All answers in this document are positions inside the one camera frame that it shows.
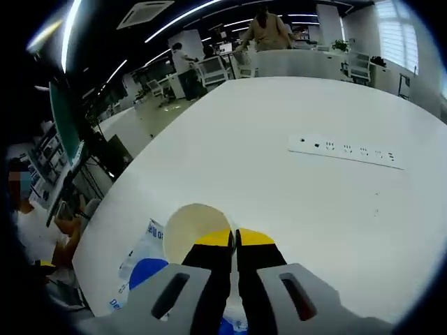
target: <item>ceiling light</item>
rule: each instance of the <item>ceiling light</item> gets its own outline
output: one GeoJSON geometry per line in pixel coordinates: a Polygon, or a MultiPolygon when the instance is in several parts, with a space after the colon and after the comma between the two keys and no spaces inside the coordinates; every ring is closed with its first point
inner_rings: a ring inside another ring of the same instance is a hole
{"type": "Polygon", "coordinates": [[[48,27],[44,28],[35,38],[31,40],[28,44],[27,49],[30,50],[40,42],[45,42],[59,26],[62,24],[62,20],[56,21],[50,24],[48,27]]]}
{"type": "Polygon", "coordinates": [[[218,3],[222,0],[212,0],[209,1],[207,3],[204,3],[203,5],[199,6],[199,7],[195,7],[194,9],[191,9],[190,11],[186,12],[185,14],[180,15],[179,17],[173,19],[171,22],[169,22],[167,25],[161,27],[158,31],[156,31],[154,34],[152,34],[147,40],[145,40],[145,43],[149,42],[151,39],[155,38],[157,35],[159,35],[163,30],[169,28],[170,26],[172,26],[174,23],[179,22],[181,19],[184,19],[186,16],[190,16],[192,13],[197,12],[200,9],[203,9],[205,7],[211,6],[215,3],[218,3]]]}
{"type": "Polygon", "coordinates": [[[149,64],[151,64],[154,60],[156,60],[157,58],[160,58],[161,56],[163,56],[166,52],[169,52],[170,49],[167,49],[166,51],[163,51],[162,53],[160,53],[157,57],[154,57],[153,59],[151,59],[150,61],[148,61],[145,66],[148,66],[149,64]]]}
{"type": "Polygon", "coordinates": [[[233,30],[233,33],[234,33],[235,31],[247,30],[248,28],[250,28],[250,27],[245,27],[245,28],[241,28],[241,29],[233,30]]]}
{"type": "Polygon", "coordinates": [[[312,16],[312,17],[318,17],[318,15],[315,15],[315,14],[288,14],[287,16],[312,16]]]}
{"type": "Polygon", "coordinates": [[[213,29],[219,28],[222,24],[223,24],[223,23],[219,23],[218,25],[216,25],[216,26],[214,26],[214,27],[212,27],[212,28],[209,28],[208,31],[211,31],[211,30],[213,30],[213,29]]]}
{"type": "Polygon", "coordinates": [[[258,0],[258,1],[252,1],[252,2],[247,2],[247,3],[243,3],[243,6],[247,6],[247,5],[252,5],[254,3],[260,3],[260,2],[268,2],[268,1],[273,1],[273,0],[258,0]]]}
{"type": "Polygon", "coordinates": [[[213,16],[213,15],[215,15],[217,13],[226,12],[227,10],[234,9],[234,8],[237,8],[237,7],[239,7],[239,5],[238,6],[233,6],[233,7],[228,7],[228,8],[222,9],[222,10],[218,10],[217,12],[205,15],[204,17],[202,17],[202,19],[206,19],[207,17],[213,16]]]}
{"type": "Polygon", "coordinates": [[[186,26],[183,26],[183,29],[184,29],[184,28],[187,28],[187,27],[189,27],[189,26],[192,26],[193,24],[199,22],[200,20],[201,20],[201,19],[198,19],[198,20],[196,20],[196,21],[193,21],[193,22],[191,22],[191,23],[188,23],[186,26]]]}
{"type": "Polygon", "coordinates": [[[317,24],[317,25],[319,25],[319,23],[317,23],[317,22],[292,22],[292,24],[317,24]]]}
{"type": "Polygon", "coordinates": [[[95,92],[95,88],[91,89],[91,90],[88,91],[86,94],[84,94],[84,95],[82,96],[82,99],[85,99],[86,97],[89,96],[89,94],[92,94],[93,92],[95,92]]]}
{"type": "Polygon", "coordinates": [[[124,65],[126,62],[127,62],[127,59],[126,59],[125,61],[123,61],[123,62],[121,63],[120,66],[118,66],[118,68],[114,71],[114,73],[112,73],[112,75],[111,75],[110,78],[107,80],[107,82],[105,82],[106,84],[113,78],[114,75],[117,74],[117,72],[119,71],[119,69],[122,68],[123,65],[124,65]]]}
{"type": "Polygon", "coordinates": [[[50,89],[48,87],[42,87],[42,86],[34,85],[34,88],[36,88],[38,91],[42,91],[42,92],[49,92],[50,91],[50,89]]]}
{"type": "Polygon", "coordinates": [[[75,23],[76,13],[78,12],[79,6],[82,0],[75,0],[73,5],[71,5],[70,12],[68,13],[67,21],[65,23],[64,39],[62,40],[62,53],[61,53],[61,64],[62,70],[66,72],[67,67],[67,54],[68,54],[68,43],[70,42],[71,30],[75,23]]]}
{"type": "Polygon", "coordinates": [[[244,22],[250,22],[250,21],[253,21],[253,19],[248,19],[248,20],[244,20],[244,21],[238,21],[238,22],[226,24],[226,25],[224,25],[224,27],[234,26],[235,24],[244,23],[244,22]]]}

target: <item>power strip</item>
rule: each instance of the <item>power strip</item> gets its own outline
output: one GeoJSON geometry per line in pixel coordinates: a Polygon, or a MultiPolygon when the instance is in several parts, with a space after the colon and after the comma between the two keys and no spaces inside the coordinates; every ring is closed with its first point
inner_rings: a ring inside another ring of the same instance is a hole
{"type": "Polygon", "coordinates": [[[391,150],[328,140],[318,135],[291,135],[288,139],[288,150],[404,169],[402,160],[391,150]]]}

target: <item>person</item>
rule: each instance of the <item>person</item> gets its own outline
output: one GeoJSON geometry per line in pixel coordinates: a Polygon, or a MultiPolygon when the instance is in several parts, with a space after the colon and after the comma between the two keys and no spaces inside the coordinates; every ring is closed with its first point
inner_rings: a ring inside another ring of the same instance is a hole
{"type": "Polygon", "coordinates": [[[284,23],[278,15],[269,13],[264,5],[259,7],[257,16],[251,21],[249,30],[236,52],[246,48],[252,39],[256,41],[256,51],[291,48],[291,40],[284,23]]]}
{"type": "Polygon", "coordinates": [[[8,192],[15,217],[17,233],[29,263],[50,262],[56,267],[53,278],[66,284],[74,282],[71,261],[81,235],[81,220],[55,218],[46,227],[47,212],[29,200],[31,173],[18,158],[8,164],[8,192]]]}
{"type": "Polygon", "coordinates": [[[301,35],[301,33],[298,33],[298,36],[296,35],[296,34],[294,34],[293,33],[293,31],[292,31],[292,20],[291,20],[291,18],[288,16],[288,15],[285,15],[285,16],[283,16],[283,22],[284,22],[284,26],[286,27],[286,29],[287,29],[287,34],[288,34],[288,37],[291,39],[291,41],[292,41],[292,43],[291,43],[291,45],[292,45],[292,47],[294,47],[297,43],[296,43],[296,41],[299,41],[300,40],[300,35],[301,35]]]}
{"type": "MultiPolygon", "coordinates": [[[[214,48],[211,45],[206,45],[205,47],[203,47],[203,53],[205,54],[205,57],[203,59],[209,59],[209,58],[217,56],[216,51],[214,50],[214,48]]],[[[219,57],[222,61],[223,67],[226,67],[225,59],[222,58],[222,56],[220,56],[220,55],[219,55],[219,57]]]]}
{"type": "Polygon", "coordinates": [[[188,101],[191,101],[198,97],[197,75],[196,71],[191,67],[191,63],[198,61],[198,59],[188,57],[183,53],[182,48],[183,45],[181,43],[173,45],[173,62],[184,95],[188,101]]]}

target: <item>yellow tape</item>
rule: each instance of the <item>yellow tape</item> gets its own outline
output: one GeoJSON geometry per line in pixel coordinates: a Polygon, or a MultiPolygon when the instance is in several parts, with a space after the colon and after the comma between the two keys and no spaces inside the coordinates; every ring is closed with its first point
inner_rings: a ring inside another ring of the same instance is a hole
{"type": "Polygon", "coordinates": [[[267,235],[253,230],[240,228],[241,245],[243,246],[258,246],[263,244],[274,244],[274,241],[267,235]]]}
{"type": "Polygon", "coordinates": [[[204,246],[228,246],[229,237],[230,230],[225,229],[201,237],[196,241],[196,244],[202,244],[204,246]]]}
{"type": "Polygon", "coordinates": [[[41,260],[42,267],[55,267],[51,262],[47,262],[46,260],[41,260]]]}

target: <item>green panel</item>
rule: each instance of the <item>green panel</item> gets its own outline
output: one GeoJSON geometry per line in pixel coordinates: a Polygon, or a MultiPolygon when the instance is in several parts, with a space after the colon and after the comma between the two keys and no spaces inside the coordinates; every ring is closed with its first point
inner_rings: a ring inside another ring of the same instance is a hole
{"type": "Polygon", "coordinates": [[[72,118],[70,101],[62,89],[50,83],[50,100],[56,129],[61,138],[62,147],[67,154],[68,162],[73,163],[80,144],[78,130],[72,118]]]}

